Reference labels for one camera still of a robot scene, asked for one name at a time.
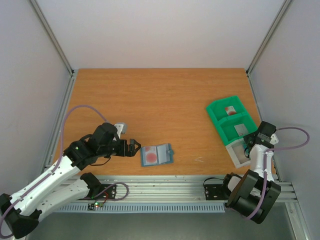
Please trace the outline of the blue card holder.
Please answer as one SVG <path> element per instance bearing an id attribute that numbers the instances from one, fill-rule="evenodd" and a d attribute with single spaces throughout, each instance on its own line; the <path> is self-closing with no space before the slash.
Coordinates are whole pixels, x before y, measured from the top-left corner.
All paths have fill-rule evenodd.
<path id="1" fill-rule="evenodd" d="M 152 167 L 172 164 L 174 151 L 170 143 L 144 146 L 140 149 L 140 162 L 142 167 Z"/>

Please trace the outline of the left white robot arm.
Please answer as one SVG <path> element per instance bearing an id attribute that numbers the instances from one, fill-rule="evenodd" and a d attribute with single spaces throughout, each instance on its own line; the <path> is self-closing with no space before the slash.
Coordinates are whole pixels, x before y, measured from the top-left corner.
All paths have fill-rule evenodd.
<path id="1" fill-rule="evenodd" d="M 0 222 L 7 224 L 11 236 L 16 239 L 27 236 L 49 214 L 73 201 L 115 200 L 111 193 L 115 185 L 103 187 L 91 172 L 64 188 L 56 188 L 87 166 L 98 166 L 98 158 L 135 156 L 141 144 L 135 139 L 121 139 L 126 128 L 125 123 L 99 125 L 94 133 L 72 142 L 61 158 L 29 185 L 11 195 L 1 194 Z"/>

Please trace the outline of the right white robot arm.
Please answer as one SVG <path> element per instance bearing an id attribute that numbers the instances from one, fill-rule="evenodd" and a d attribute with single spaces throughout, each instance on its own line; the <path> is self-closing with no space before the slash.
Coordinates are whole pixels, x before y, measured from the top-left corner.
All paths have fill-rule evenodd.
<path id="1" fill-rule="evenodd" d="M 271 170 L 275 133 L 275 125 L 262 121 L 256 131 L 244 136 L 244 154 L 250 159 L 250 169 L 243 176 L 227 174 L 220 186 L 221 194 L 228 198 L 225 207 L 256 224 L 265 220 L 281 193 Z"/>

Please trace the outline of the teal card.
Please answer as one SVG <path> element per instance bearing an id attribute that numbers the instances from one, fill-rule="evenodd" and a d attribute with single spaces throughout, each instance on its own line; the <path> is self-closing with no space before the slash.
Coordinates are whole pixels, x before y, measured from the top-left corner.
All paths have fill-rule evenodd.
<path id="1" fill-rule="evenodd" d="M 246 144 L 244 144 L 244 145 L 243 145 L 243 148 L 244 148 L 244 156 L 245 156 L 246 158 L 249 158 L 249 157 L 250 157 L 249 147 L 248 147 Z"/>

